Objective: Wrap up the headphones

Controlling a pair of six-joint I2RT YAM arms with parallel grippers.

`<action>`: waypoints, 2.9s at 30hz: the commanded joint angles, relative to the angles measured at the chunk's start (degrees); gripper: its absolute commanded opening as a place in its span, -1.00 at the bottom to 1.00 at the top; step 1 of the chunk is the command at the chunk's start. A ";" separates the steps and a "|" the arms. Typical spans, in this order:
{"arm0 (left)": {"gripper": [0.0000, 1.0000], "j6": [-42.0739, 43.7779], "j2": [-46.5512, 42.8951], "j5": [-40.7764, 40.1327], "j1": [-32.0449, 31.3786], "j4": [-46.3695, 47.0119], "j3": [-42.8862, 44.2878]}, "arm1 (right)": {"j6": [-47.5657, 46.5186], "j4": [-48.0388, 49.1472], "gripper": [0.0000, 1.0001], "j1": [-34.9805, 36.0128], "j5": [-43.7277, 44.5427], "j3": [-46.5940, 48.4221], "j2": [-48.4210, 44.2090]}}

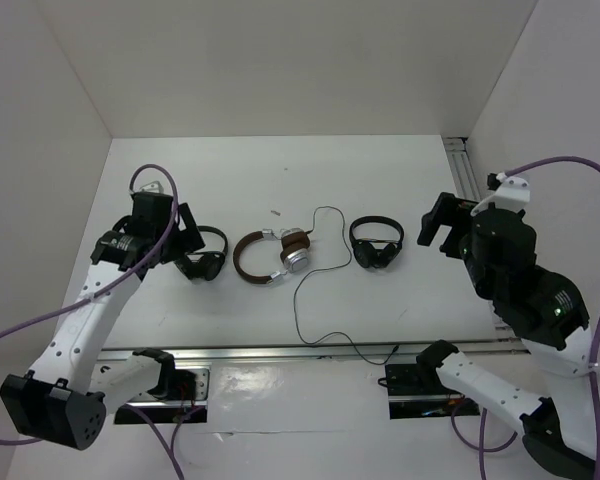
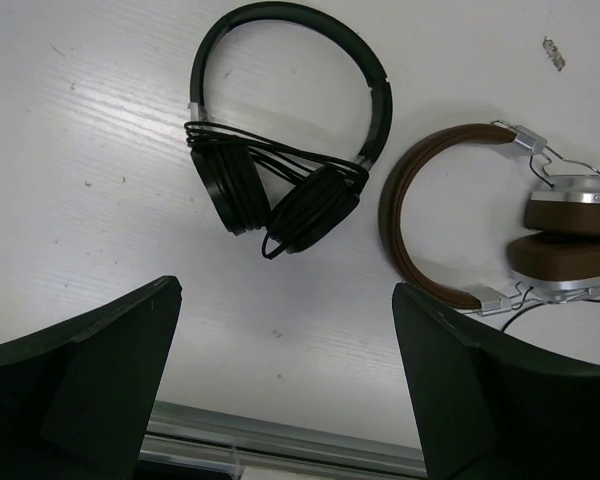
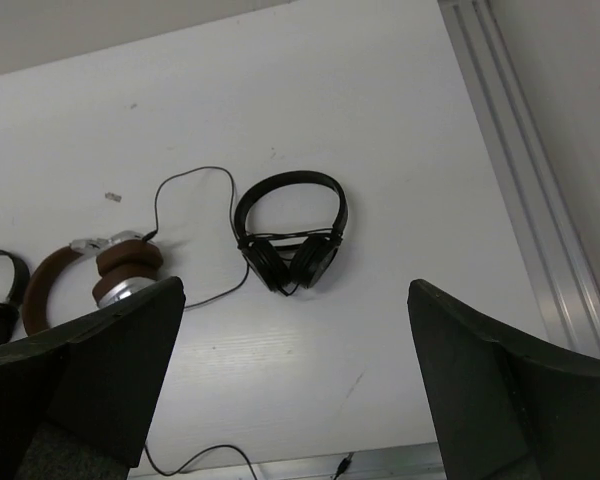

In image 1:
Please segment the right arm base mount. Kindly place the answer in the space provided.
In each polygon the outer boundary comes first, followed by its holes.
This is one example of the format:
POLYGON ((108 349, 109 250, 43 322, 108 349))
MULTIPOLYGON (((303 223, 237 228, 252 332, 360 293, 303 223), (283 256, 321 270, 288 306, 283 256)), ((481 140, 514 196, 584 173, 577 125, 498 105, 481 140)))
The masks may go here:
POLYGON ((479 415, 475 402, 438 380, 423 380, 415 364, 385 365, 384 372, 377 384, 387 393, 391 420, 479 415))

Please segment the brown silver headphones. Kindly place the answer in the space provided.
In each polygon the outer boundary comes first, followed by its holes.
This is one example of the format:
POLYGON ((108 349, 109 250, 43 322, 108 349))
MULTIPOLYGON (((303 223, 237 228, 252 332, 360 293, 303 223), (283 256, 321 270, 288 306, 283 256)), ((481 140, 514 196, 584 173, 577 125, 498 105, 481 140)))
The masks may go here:
POLYGON ((276 233, 271 229, 253 231, 242 237, 236 244, 232 261, 239 277, 251 285, 265 286, 281 280, 289 273, 297 273, 307 267, 310 263, 309 249, 311 240, 309 235, 312 230, 306 231, 300 228, 281 230, 276 233), (274 271, 268 275, 252 275, 246 272, 240 259, 244 251, 254 243, 261 241, 277 240, 280 244, 279 259, 282 270, 274 271))

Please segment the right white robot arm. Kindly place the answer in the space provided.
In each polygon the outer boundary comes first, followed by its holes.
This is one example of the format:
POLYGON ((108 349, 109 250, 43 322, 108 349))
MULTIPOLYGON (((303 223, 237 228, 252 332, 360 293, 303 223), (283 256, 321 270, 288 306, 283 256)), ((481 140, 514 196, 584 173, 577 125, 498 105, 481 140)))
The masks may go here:
POLYGON ((459 392, 520 435, 545 471, 564 479, 600 479, 600 374, 589 314, 576 285, 536 263, 536 232, 523 210, 439 195, 421 221, 417 242, 464 262, 476 294, 514 332, 544 376, 546 395, 526 391, 480 367, 457 346, 438 340, 416 358, 416 379, 428 392, 459 392))

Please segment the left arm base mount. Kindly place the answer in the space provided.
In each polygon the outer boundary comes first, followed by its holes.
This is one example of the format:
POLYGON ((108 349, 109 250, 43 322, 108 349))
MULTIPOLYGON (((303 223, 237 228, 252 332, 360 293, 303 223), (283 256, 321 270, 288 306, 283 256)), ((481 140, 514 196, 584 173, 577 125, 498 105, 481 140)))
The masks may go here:
POLYGON ((164 398, 142 393, 117 410, 114 423, 141 424, 143 420, 130 407, 139 409, 156 425, 175 425, 188 413, 191 416, 184 420, 185 424, 206 423, 210 380, 211 370, 207 366, 178 367, 176 379, 164 398))

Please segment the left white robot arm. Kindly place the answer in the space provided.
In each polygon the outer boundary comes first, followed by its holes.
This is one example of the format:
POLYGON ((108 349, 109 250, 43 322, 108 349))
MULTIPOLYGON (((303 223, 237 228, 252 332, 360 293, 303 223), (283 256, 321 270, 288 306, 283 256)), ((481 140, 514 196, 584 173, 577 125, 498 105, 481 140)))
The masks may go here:
POLYGON ((22 375, 9 374, 0 398, 16 430, 76 450, 96 440, 107 415, 133 398, 169 397, 180 382, 174 357, 139 348, 114 367, 96 365, 124 306, 147 272, 204 246, 189 206, 172 196, 135 192, 130 215, 96 243, 79 308, 22 375))

